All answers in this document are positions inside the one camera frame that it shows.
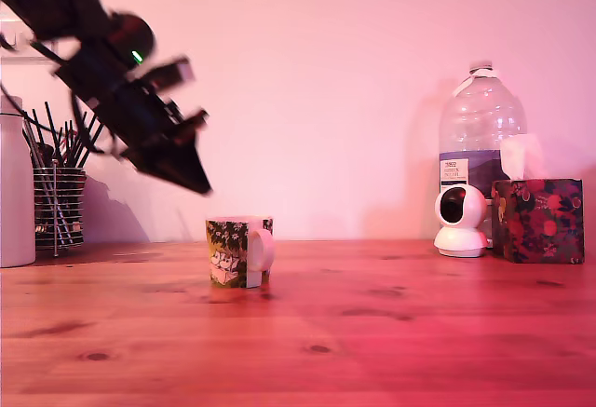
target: security camera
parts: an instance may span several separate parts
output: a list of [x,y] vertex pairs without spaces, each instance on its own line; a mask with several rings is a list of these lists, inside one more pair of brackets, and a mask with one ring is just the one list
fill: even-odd
[[486,210],[486,199],[474,186],[456,184],[442,190],[435,201],[435,214],[442,224],[435,237],[439,253],[461,258],[481,256],[488,241],[478,226]]

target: black robotic arm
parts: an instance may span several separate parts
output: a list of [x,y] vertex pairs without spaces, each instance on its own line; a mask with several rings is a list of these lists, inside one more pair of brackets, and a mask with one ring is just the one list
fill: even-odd
[[[201,109],[184,119],[175,102],[165,103],[158,95],[191,75],[188,59],[179,58],[136,78],[131,72],[155,47],[153,31],[138,16],[108,15],[100,0],[2,2],[34,32],[32,46],[59,65],[54,75],[72,92],[79,131],[87,132],[81,126],[77,99],[128,147],[117,155],[129,160],[139,172],[201,195],[210,193],[195,145],[196,132],[207,113]],[[80,49],[68,60],[41,44],[68,37],[80,41]],[[86,146],[91,152],[103,153],[90,142]]]

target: patterned mug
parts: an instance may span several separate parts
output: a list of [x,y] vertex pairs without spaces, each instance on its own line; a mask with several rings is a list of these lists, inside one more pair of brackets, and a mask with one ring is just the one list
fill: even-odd
[[273,218],[231,216],[206,221],[210,278],[222,288],[258,288],[274,261]]

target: floral tissue box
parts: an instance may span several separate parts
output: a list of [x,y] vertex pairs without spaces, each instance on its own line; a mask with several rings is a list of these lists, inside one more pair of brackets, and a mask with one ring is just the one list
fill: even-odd
[[584,263],[582,181],[493,182],[493,252],[513,263]]

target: wire utensil holder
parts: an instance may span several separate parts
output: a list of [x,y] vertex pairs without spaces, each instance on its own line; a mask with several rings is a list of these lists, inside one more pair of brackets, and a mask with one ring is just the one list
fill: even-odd
[[60,251],[83,245],[83,191],[87,174],[64,168],[34,168],[35,247]]

